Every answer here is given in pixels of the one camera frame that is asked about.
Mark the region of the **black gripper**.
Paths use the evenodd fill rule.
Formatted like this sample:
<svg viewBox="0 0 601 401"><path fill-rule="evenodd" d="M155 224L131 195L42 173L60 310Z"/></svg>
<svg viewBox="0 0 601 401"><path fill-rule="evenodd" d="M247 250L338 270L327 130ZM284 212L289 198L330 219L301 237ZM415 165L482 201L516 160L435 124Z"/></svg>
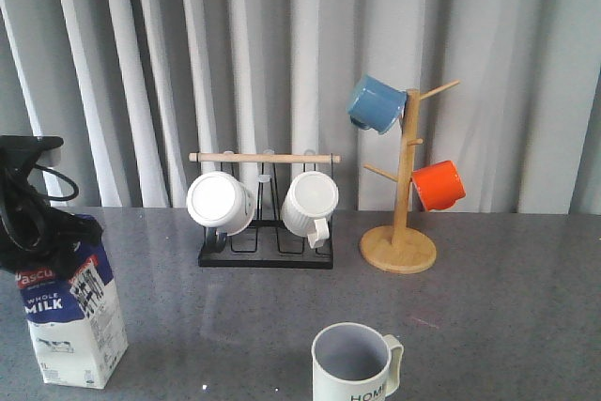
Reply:
<svg viewBox="0 0 601 401"><path fill-rule="evenodd" d="M79 266L76 246L101 242L95 218L51 208L28 181L41 155L63 144L58 136L1 136L2 270L46 268L70 278Z"/></svg>

